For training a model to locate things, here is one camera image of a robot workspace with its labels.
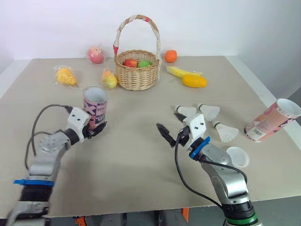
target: wicker basket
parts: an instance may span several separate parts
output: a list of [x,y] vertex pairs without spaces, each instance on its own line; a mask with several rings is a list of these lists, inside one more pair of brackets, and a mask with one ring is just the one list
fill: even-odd
[[[157,37],[157,55],[145,50],[130,50],[117,55],[120,33],[126,24],[135,19],[144,20],[150,24],[155,36]],[[126,19],[117,30],[113,48],[116,64],[116,76],[120,86],[128,90],[144,90],[155,84],[158,79],[161,66],[161,43],[158,28],[151,19],[143,15],[134,15]],[[127,67],[123,65],[126,59],[135,59],[137,61],[148,60],[152,62],[152,65],[143,68]]]

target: black cable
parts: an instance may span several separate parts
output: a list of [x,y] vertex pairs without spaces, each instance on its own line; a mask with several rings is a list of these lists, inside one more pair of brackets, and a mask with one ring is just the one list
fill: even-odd
[[195,190],[193,190],[191,187],[189,187],[189,185],[186,183],[183,175],[182,175],[182,172],[180,170],[180,166],[179,166],[179,162],[178,162],[178,146],[179,146],[179,143],[180,143],[180,138],[181,138],[181,135],[178,135],[177,137],[177,140],[175,142],[175,148],[174,148],[174,161],[175,161],[175,166],[177,167],[177,170],[178,170],[178,173],[179,173],[179,176],[181,178],[181,181],[183,182],[183,184],[185,185],[185,187],[190,190],[191,192],[193,192],[194,194],[197,194],[207,200],[209,200],[210,202],[214,203],[215,205],[217,205],[219,208],[222,209],[222,206],[215,200],[213,200],[212,198],[202,194],[202,193],[199,193]]
[[[38,134],[46,134],[46,135],[50,135],[51,133],[47,133],[47,132],[37,132],[34,134],[34,136],[38,135]],[[28,142],[27,142],[27,146],[26,146],[26,152],[25,152],[25,158],[24,158],[24,163],[25,163],[25,168],[27,170],[29,170],[28,164],[27,164],[27,160],[28,160],[28,153],[29,153],[29,146],[32,142],[32,138],[29,138]]]
[[34,121],[33,126],[32,126],[31,143],[32,143],[32,152],[33,152],[33,155],[34,155],[34,156],[37,155],[36,148],[35,148],[35,146],[34,146],[34,133],[35,133],[36,125],[37,125],[37,123],[38,123],[38,120],[39,120],[40,116],[43,114],[43,112],[44,112],[46,109],[50,108],[50,107],[63,107],[63,108],[65,108],[67,111],[70,110],[70,107],[67,106],[67,105],[47,105],[46,107],[44,107],[44,108],[40,111],[40,113],[39,113],[38,116],[36,117],[36,120]]
[[201,161],[203,163],[207,163],[207,164],[211,164],[211,165],[215,165],[215,166],[221,166],[221,167],[225,167],[225,168],[228,168],[228,169],[231,169],[231,170],[235,170],[235,171],[241,173],[244,176],[246,184],[248,183],[248,178],[247,178],[246,174],[243,171],[241,171],[240,169],[237,169],[237,168],[232,167],[232,166],[216,163],[216,162],[213,162],[213,161],[206,161],[206,160],[203,160],[203,159],[201,159],[199,161]]

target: plastic bag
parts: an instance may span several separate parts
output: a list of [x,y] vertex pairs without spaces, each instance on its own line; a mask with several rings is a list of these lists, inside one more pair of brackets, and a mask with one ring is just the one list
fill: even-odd
[[101,46],[92,46],[84,52],[84,57],[88,58],[93,64],[101,64],[105,60],[105,54]]
[[101,80],[108,89],[113,89],[117,86],[117,78],[109,68],[103,70]]
[[57,65],[53,68],[55,84],[61,83],[72,87],[78,87],[78,81],[72,68],[66,65]]

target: red apple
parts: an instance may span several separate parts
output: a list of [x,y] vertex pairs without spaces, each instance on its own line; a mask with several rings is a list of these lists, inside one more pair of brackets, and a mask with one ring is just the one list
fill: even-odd
[[97,46],[93,46],[88,51],[88,58],[93,64],[101,64],[104,60],[104,55],[100,48],[98,48]]
[[127,67],[137,67],[138,66],[138,61],[136,61],[134,59],[128,59],[128,60],[125,60],[123,65],[127,66]]

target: blue ring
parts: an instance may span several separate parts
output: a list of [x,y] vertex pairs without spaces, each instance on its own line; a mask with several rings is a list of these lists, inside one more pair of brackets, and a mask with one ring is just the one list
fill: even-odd
[[202,150],[202,148],[203,148],[205,145],[207,145],[207,144],[210,143],[210,140],[211,140],[211,138],[210,138],[210,137],[207,137],[207,138],[206,138],[206,139],[205,139],[205,140],[197,147],[197,149],[194,150],[193,153],[191,153],[190,158],[194,159],[194,158],[197,156],[197,154]]
[[52,187],[55,185],[55,183],[53,181],[26,180],[26,179],[15,180],[14,184],[19,184],[19,185],[46,185],[46,186],[52,186]]

